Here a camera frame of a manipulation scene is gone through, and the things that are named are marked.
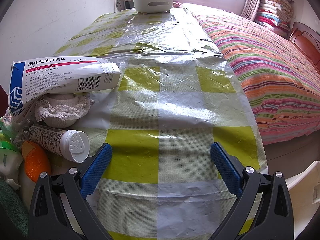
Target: bottle label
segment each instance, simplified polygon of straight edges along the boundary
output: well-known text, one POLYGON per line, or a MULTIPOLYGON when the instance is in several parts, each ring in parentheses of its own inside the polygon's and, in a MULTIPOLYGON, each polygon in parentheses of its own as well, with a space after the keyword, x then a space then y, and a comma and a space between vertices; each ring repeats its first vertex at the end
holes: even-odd
POLYGON ((29 137, 42 148, 62 156, 60 139, 65 132, 65 130, 34 124, 29 129, 29 137))

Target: striped blanket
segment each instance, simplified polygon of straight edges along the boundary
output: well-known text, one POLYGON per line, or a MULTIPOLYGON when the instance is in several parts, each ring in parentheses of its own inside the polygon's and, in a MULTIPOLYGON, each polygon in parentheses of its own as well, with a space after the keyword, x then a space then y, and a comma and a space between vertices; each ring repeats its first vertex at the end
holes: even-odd
POLYGON ((236 14, 194 4, 192 13, 229 62, 263 144, 320 129, 320 76, 289 41, 236 14))

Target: wooden headboard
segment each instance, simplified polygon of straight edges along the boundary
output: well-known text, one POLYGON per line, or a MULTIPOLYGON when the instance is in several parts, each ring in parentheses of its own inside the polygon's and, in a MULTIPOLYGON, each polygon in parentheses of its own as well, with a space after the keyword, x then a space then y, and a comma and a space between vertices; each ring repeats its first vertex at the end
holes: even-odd
POLYGON ((295 22, 289 40, 320 74, 320 35, 303 23, 295 22))

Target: orange object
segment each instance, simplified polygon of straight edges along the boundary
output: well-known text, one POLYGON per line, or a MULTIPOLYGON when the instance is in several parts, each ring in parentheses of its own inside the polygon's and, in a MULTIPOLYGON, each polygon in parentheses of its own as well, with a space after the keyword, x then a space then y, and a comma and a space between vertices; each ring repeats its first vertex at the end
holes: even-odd
POLYGON ((25 159, 25 173, 33 182, 37 182, 40 173, 43 171, 51 175, 49 159, 39 145, 31 141, 25 141, 21 151, 22 156, 25 159))

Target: plastic sheet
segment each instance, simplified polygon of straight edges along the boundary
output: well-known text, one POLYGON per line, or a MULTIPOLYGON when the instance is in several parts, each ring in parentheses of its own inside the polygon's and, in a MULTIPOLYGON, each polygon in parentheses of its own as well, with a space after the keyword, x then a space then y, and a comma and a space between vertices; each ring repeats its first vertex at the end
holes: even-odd
POLYGON ((103 15, 56 55, 102 57, 121 71, 115 89, 86 95, 96 103, 72 126, 89 136, 90 155, 104 141, 113 148, 89 199, 114 239, 207 240, 235 200, 210 160, 216 140, 244 166, 266 170, 237 78, 183 9, 103 15))

